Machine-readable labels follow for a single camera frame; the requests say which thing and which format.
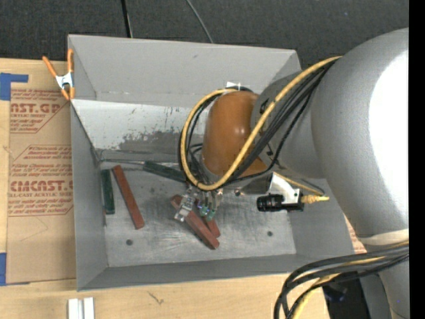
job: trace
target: cardboard sheet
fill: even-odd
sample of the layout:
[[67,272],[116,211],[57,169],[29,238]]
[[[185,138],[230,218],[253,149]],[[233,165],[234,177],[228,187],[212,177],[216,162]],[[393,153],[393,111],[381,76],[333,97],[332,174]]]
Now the cardboard sheet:
[[70,104],[41,60],[1,59],[0,72],[29,75],[11,85],[6,282],[74,278]]

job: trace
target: white bracket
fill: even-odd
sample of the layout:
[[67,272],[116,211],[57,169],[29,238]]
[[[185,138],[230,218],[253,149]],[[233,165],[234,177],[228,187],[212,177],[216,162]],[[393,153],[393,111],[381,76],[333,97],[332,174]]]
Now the white bracket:
[[94,319],[94,298],[69,299],[68,319]]

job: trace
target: yellow cable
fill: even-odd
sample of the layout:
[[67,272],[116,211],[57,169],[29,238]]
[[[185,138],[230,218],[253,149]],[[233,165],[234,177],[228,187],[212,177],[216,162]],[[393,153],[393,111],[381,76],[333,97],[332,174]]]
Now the yellow cable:
[[227,182],[227,180],[230,178],[230,176],[234,173],[234,171],[237,169],[237,167],[240,165],[240,163],[242,162],[242,160],[244,159],[244,156],[246,155],[246,153],[248,152],[248,150],[250,149],[251,144],[254,142],[255,137],[257,136],[257,134],[260,132],[262,126],[264,125],[264,123],[266,122],[267,117],[270,115],[270,113],[272,112],[272,110],[274,109],[275,105],[296,85],[298,84],[301,80],[303,80],[306,76],[308,76],[309,74],[315,72],[316,70],[318,70],[319,68],[321,68],[322,66],[326,65],[329,62],[332,62],[334,60],[337,60],[338,58],[340,58],[340,56],[335,56],[333,58],[329,58],[326,60],[323,60],[311,67],[309,67],[307,70],[301,72],[299,75],[297,75],[288,85],[286,85],[282,91],[279,92],[279,94],[274,98],[274,100],[269,104],[269,106],[267,107],[267,109],[264,111],[263,115],[261,115],[259,121],[257,122],[257,124],[255,125],[253,131],[251,132],[251,134],[249,135],[247,141],[245,142],[244,146],[242,147],[242,149],[240,150],[239,154],[237,155],[236,159],[234,160],[234,162],[232,163],[232,165],[230,166],[229,170],[215,183],[213,184],[203,184],[200,181],[198,181],[196,179],[195,176],[193,176],[193,174],[191,173],[189,166],[187,164],[187,159],[186,159],[186,137],[187,137],[187,132],[189,129],[189,125],[192,121],[193,116],[195,115],[196,111],[199,109],[199,107],[203,104],[203,102],[205,100],[207,100],[208,98],[210,98],[211,96],[214,96],[216,94],[222,94],[224,91],[226,90],[217,90],[214,91],[212,93],[210,93],[209,95],[205,96],[204,98],[201,99],[201,101],[199,101],[197,103],[197,105],[191,110],[191,112],[189,113],[189,116],[185,122],[185,125],[183,126],[183,130],[181,132],[181,143],[180,143],[180,156],[181,156],[181,163],[183,166],[183,170],[187,176],[187,178],[189,178],[189,180],[196,185],[199,189],[204,190],[204,191],[211,191],[211,190],[215,190],[218,189],[219,187],[221,187],[223,184],[225,184]]
[[[331,274],[331,275],[327,275],[324,276],[322,278],[320,278],[319,280],[317,280],[311,287],[314,286],[318,286],[320,284],[323,284],[325,282],[328,282],[334,278],[336,278],[338,275],[340,275],[340,273],[336,273],[336,274]],[[313,295],[313,289],[311,289],[302,299],[301,302],[299,303],[298,307],[295,309],[294,311],[294,315],[292,316],[293,319],[298,319],[301,316],[301,312],[303,311],[305,305],[308,303],[308,300],[311,298],[311,296]]]

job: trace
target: metal clamp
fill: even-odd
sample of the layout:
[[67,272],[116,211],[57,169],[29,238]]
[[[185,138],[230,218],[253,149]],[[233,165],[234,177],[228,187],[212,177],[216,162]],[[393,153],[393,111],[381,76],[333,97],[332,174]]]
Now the metal clamp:
[[194,202],[194,197],[188,195],[183,196],[180,202],[179,210],[177,210],[176,214],[174,215],[174,218],[176,220],[179,220],[180,222],[183,222],[185,220],[185,217],[192,211]]
[[273,173],[267,194],[280,194],[284,196],[283,203],[298,203],[299,188],[293,188],[281,175]]
[[58,85],[61,89],[62,95],[66,100],[74,99],[75,97],[75,87],[74,87],[74,51],[72,49],[68,49],[68,73],[64,76],[59,76],[54,69],[52,63],[46,56],[42,57],[42,60],[46,64],[49,72],[54,76]]

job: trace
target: brown stick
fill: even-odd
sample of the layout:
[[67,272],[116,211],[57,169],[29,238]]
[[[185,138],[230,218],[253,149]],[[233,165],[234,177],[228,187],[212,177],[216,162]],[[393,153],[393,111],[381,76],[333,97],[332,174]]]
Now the brown stick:
[[215,236],[219,237],[221,235],[220,229],[218,229],[217,222],[212,219],[211,221],[207,221],[207,217],[203,216],[202,220],[204,221],[205,225],[208,227],[210,232]]
[[127,209],[130,214],[131,220],[134,223],[134,227],[136,229],[141,229],[145,225],[145,221],[143,220],[139,207],[135,202],[133,193],[130,189],[126,176],[124,175],[123,169],[120,165],[116,165],[112,168],[112,172],[114,173],[122,197],[124,198],[124,201],[127,205]]

